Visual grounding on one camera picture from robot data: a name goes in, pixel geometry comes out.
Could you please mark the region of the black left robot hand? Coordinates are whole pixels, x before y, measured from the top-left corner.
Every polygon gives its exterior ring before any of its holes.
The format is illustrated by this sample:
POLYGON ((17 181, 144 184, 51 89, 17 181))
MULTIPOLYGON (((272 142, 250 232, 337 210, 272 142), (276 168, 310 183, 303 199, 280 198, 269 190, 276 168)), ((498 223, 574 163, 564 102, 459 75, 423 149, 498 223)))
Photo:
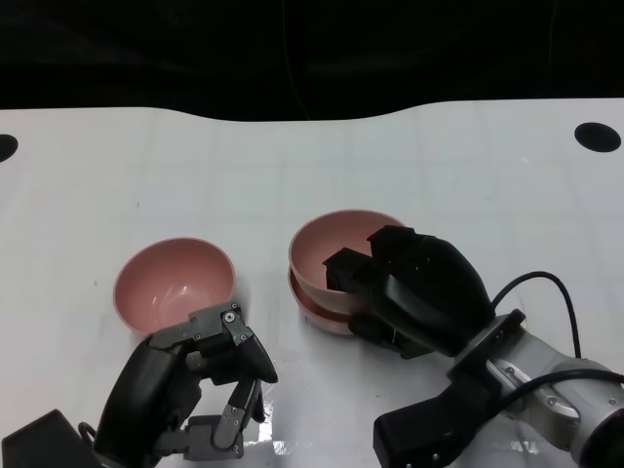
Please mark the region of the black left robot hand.
POLYGON ((238 459, 243 432, 265 419, 262 383, 278 375, 240 306, 226 302, 142 341, 121 371, 94 431, 104 467, 238 459))

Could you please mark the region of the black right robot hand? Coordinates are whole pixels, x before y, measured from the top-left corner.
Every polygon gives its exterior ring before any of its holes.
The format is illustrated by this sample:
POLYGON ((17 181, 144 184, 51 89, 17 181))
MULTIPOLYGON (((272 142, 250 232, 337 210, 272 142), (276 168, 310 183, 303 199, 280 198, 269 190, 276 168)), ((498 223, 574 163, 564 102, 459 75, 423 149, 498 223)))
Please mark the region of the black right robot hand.
POLYGON ((362 301, 385 329, 454 357, 493 321, 481 276, 450 242, 393 225, 368 242, 369 254, 343 247, 328 257, 326 282, 362 301))

